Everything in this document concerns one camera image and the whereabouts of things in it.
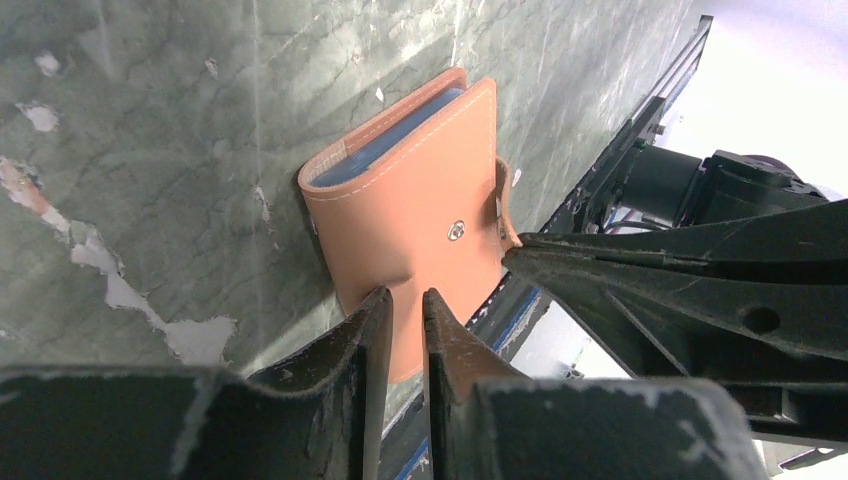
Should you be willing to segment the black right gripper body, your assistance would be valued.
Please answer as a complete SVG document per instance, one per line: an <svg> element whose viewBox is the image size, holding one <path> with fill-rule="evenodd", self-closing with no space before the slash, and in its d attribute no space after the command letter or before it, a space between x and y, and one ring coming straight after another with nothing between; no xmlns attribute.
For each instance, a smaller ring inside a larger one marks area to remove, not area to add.
<svg viewBox="0 0 848 480"><path fill-rule="evenodd" d="M754 437L789 444L847 442L845 380L724 380Z"/></svg>

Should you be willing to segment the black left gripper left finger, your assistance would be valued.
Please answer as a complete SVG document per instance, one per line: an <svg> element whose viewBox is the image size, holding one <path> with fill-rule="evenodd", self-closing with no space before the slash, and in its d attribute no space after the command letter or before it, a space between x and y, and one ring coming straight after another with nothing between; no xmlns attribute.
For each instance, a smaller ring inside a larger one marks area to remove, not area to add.
<svg viewBox="0 0 848 480"><path fill-rule="evenodd" d="M242 378L217 367L9 366L5 479L373 479L392 296Z"/></svg>

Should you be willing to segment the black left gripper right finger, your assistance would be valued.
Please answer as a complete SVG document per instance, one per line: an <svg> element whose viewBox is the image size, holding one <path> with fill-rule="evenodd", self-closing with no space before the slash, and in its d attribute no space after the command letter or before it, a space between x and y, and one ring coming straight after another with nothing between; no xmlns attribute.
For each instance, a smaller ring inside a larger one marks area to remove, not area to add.
<svg viewBox="0 0 848 480"><path fill-rule="evenodd" d="M687 379L533 379L423 296L437 479L763 479L740 406Z"/></svg>

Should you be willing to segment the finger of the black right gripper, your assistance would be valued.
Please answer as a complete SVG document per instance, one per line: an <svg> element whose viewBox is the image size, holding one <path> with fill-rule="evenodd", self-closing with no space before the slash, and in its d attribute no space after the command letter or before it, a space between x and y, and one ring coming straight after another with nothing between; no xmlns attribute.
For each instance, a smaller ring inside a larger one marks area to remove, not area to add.
<svg viewBox="0 0 848 480"><path fill-rule="evenodd" d="M504 263L631 375L847 378L845 201L648 233L527 233Z"/></svg>

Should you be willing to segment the pink leather card holder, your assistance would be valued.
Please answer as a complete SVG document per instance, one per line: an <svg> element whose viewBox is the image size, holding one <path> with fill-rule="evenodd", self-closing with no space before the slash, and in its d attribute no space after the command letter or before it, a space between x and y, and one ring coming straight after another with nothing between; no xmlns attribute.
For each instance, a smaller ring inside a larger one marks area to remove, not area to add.
<svg viewBox="0 0 848 480"><path fill-rule="evenodd" d="M510 166L497 156L497 86L452 67L308 160L298 184L339 302L393 297L388 378L423 367L422 299L469 321L519 245Z"/></svg>

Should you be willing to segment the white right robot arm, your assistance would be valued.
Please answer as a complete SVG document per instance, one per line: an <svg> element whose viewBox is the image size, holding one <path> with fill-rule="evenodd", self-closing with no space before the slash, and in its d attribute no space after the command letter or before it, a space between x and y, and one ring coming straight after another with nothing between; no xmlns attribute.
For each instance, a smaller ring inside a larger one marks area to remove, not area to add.
<svg viewBox="0 0 848 480"><path fill-rule="evenodd" d="M847 204L718 151L632 147L572 232L506 267L630 375L718 383L758 437L847 443Z"/></svg>

